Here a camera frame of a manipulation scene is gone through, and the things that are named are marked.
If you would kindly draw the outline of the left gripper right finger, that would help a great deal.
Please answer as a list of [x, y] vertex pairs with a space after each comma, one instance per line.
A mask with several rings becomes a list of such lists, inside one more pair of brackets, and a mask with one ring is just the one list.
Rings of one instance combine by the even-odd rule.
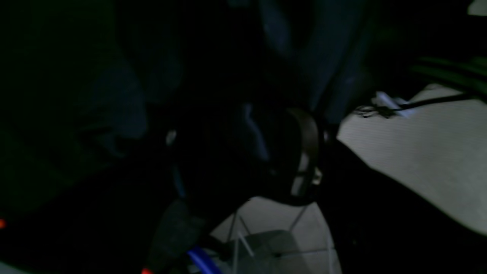
[[315, 118], [300, 108], [288, 108], [299, 128], [300, 149], [299, 163], [292, 180], [289, 194], [282, 198], [282, 203], [289, 206], [310, 204], [315, 191], [321, 184], [322, 172], [318, 167], [320, 159], [320, 141], [323, 134]]

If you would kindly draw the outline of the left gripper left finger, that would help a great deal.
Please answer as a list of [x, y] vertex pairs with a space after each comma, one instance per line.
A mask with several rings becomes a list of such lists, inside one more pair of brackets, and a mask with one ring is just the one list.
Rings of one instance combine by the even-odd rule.
[[272, 196], [274, 108], [241, 103], [174, 116], [175, 158], [189, 206], [240, 205]]

